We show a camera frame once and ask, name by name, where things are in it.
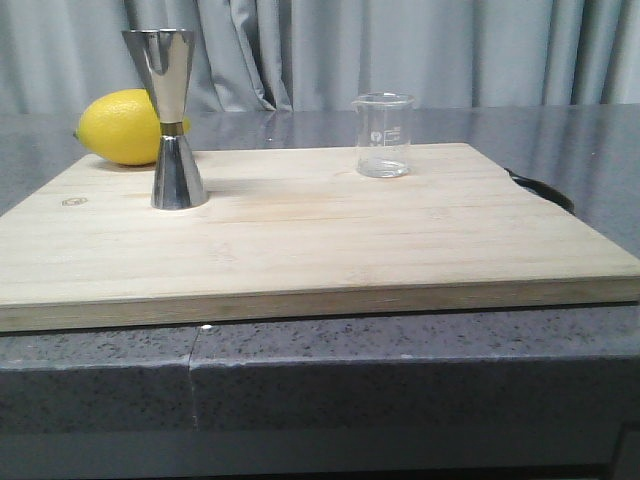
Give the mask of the grey curtain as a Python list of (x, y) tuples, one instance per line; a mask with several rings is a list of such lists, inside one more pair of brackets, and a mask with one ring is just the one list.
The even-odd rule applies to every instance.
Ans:
[(5, 1), (1, 110), (77, 113), (136, 87), (126, 29), (184, 28), (194, 111), (632, 104), (635, 1)]

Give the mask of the steel double jigger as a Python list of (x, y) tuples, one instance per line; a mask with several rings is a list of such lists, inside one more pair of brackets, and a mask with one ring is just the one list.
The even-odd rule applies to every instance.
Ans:
[(162, 210), (200, 206), (208, 194), (184, 128), (195, 34), (165, 28), (124, 30), (122, 37), (160, 124), (151, 204)]

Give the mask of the small glass beaker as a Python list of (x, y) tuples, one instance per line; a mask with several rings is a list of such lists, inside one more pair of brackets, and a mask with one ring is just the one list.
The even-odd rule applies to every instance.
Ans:
[(414, 97), (373, 92), (352, 101), (357, 114), (357, 171), (371, 178), (397, 178), (409, 173)]

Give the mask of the wooden cutting board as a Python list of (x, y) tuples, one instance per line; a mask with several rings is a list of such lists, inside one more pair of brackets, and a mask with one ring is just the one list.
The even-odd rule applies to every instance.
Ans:
[(466, 144), (196, 156), (209, 200), (88, 155), (1, 219), (5, 332), (635, 301), (639, 262)]

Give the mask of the yellow lemon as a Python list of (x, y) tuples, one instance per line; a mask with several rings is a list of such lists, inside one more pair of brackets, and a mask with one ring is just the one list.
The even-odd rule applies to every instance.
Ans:
[(144, 89), (119, 90), (95, 100), (75, 131), (88, 150), (126, 166), (155, 163), (160, 135), (160, 122)]

